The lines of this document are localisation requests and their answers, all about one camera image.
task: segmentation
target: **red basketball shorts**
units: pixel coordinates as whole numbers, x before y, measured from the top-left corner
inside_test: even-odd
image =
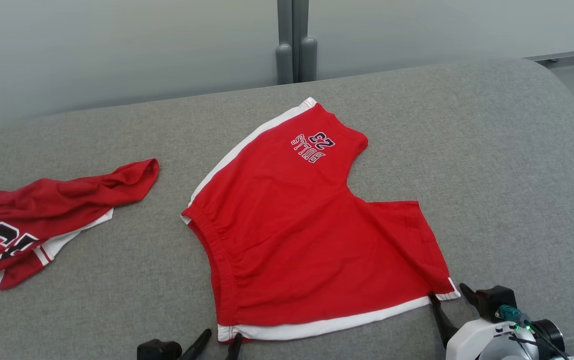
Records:
[[[460,296],[415,201],[365,202],[346,180],[367,137],[312,98],[202,180],[182,213],[211,264],[218,341],[344,330]]]

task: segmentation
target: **clothing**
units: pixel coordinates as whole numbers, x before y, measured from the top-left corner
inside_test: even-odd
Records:
[[[39,272],[81,231],[111,219],[113,207],[142,200],[158,171],[150,159],[106,175],[0,190],[0,289]]]
[[[182,218],[211,264],[218,340],[312,337],[460,296],[415,201],[346,184],[367,137],[312,98],[261,125]]]

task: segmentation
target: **red garment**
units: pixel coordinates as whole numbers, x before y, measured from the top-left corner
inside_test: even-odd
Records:
[[[0,190],[0,289],[40,271],[81,230],[110,219],[113,207],[142,200],[158,170],[150,159],[106,175]]]
[[[415,201],[346,184],[367,137],[315,100],[269,121],[200,184],[183,217],[209,256],[218,340],[352,328],[460,294]]]

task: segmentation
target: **gray wall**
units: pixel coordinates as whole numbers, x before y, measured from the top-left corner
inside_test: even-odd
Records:
[[[277,83],[271,0],[0,0],[0,125]]]
[[[318,79],[574,51],[574,0],[311,0]]]

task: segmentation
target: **gray fabric surface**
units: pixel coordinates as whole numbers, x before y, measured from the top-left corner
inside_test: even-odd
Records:
[[[140,203],[83,232],[30,280],[0,291],[0,359],[134,359],[151,338],[188,347],[216,327],[207,256],[180,213],[258,125],[312,96],[369,137],[349,187],[417,199],[456,283],[514,289],[574,354],[574,98],[535,63],[499,59],[77,111],[0,131],[0,189],[146,158]],[[446,303],[457,326],[475,318]],[[203,359],[224,359],[211,341]],[[428,307],[351,330],[243,346],[246,360],[439,359]]]

